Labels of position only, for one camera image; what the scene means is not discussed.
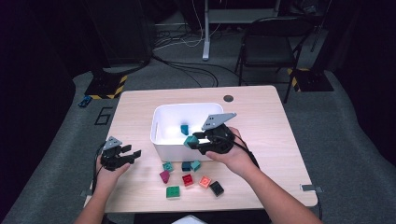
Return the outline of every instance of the building block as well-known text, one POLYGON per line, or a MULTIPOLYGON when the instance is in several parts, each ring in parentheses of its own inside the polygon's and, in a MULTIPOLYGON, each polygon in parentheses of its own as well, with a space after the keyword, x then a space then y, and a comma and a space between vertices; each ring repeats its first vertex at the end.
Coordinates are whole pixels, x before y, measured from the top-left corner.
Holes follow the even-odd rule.
POLYGON ((213 193, 215 193, 216 197, 219 197, 220 194, 224 193, 224 188, 218 181, 215 181, 213 184, 209 185, 212 189, 213 193))
POLYGON ((163 180, 164 184, 168 183, 170 177, 169 171, 164 170, 163 172, 160 173, 160 177, 163 180))
POLYGON ((166 198, 175 198, 175 197, 180 197, 180 187, 172 186, 166 188, 166 198))
POLYGON ((189 172, 191 170, 191 162, 190 161, 183 161, 181 163, 181 170, 183 172, 189 172))
POLYGON ((212 180, 209 177, 203 176, 201 178, 201 180, 199 181, 199 185, 201 185, 203 188, 207 189, 209 187, 210 181, 212 181, 212 180))
POLYGON ((195 172, 201 167, 201 163, 199 161, 193 161, 191 163, 191 169, 195 172))
POLYGON ((184 133, 184 135, 189 135, 189 125, 187 124, 180 125, 180 131, 184 133))
POLYGON ((166 163, 163 164, 163 169, 172 172, 173 171, 172 163, 170 161, 167 161, 166 163))
POLYGON ((192 144, 192 145, 198 145, 198 144, 199 144, 199 140, 198 140, 197 137, 195 137, 195 135, 188 136, 188 137, 186 138, 186 140, 184 141, 184 144, 183 144, 183 145, 184 145, 185 147, 191 148, 191 147, 190 147, 190 144, 192 144))
POLYGON ((186 186, 186 187, 194 183, 192 181, 191 175, 183 175, 182 178, 183 178, 184 186, 186 186))

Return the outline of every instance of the white bin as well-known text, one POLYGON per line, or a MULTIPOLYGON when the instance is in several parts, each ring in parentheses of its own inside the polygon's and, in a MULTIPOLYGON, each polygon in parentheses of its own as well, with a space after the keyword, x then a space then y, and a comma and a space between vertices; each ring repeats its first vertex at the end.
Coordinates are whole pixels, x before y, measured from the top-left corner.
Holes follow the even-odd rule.
POLYGON ((189 135, 202 132, 202 126, 209 115, 222 113, 222 106, 214 103, 158 106, 154 111, 150 139, 161 160, 210 161, 198 149, 184 146, 187 135, 181 132, 180 126, 188 125, 189 135))

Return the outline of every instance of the person's right arm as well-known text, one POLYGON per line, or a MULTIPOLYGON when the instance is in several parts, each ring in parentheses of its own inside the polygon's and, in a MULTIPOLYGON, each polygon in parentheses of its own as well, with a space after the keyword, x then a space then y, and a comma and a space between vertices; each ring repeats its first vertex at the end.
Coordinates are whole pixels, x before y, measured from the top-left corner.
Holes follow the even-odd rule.
MULTIPOLYGON (((231 127, 230 129, 240 137, 238 130, 231 127)), ((238 137, 235 137, 235 142, 244 145, 238 137)), ((243 149, 234 146, 226 154, 207 151, 206 156, 214 161, 223 162, 232 172, 244 178, 256 193, 273 223, 322 223, 308 208, 254 165, 243 149)))

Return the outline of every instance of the light wood surface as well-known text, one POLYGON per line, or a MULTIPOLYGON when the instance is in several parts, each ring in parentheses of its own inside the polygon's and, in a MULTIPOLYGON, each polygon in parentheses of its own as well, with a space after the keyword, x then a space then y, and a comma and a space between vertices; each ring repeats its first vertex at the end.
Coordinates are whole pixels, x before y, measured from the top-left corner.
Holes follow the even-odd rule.
POLYGON ((237 116, 226 125, 240 131, 262 171, 304 205, 317 204, 314 192, 300 190, 301 184, 309 185, 311 180, 274 87, 126 91, 120 97, 108 136, 118 138, 123 146, 132 145, 126 154, 142 149, 142 155, 120 178, 107 202, 107 213, 262 208, 245 180, 216 161, 202 161, 198 171, 189 173, 181 171, 181 162, 172 162, 175 171, 169 182, 163 183, 159 173, 164 161, 149 139, 153 113, 160 105, 186 103, 218 103, 224 113, 235 112, 237 116), (225 102, 225 95, 231 95, 233 101, 225 102), (184 187, 182 176, 186 174, 192 175, 192 186, 184 187), (211 189, 202 188, 198 182, 203 175, 219 181, 224 193, 216 197, 211 189), (180 186, 179 198, 166 198, 169 186, 180 186))

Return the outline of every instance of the person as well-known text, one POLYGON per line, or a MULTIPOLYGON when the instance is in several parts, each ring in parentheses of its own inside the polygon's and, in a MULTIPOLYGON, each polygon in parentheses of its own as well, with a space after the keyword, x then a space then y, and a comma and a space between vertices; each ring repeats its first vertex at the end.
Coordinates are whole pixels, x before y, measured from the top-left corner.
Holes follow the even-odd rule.
MULTIPOLYGON (((233 127, 229 128, 235 135, 235 143, 247 147, 240 132, 233 127)), ((232 172, 245 179, 256 193, 273 223, 322 223, 314 213, 262 172, 253 163, 246 151, 240 147, 233 146, 226 154, 207 151, 206 156, 213 161, 224 163, 232 172)), ((115 188, 119 177, 129 167, 130 164, 127 163, 114 172, 106 169, 100 170, 97 176, 96 190, 76 219, 76 224, 101 223, 106 201, 115 188)))

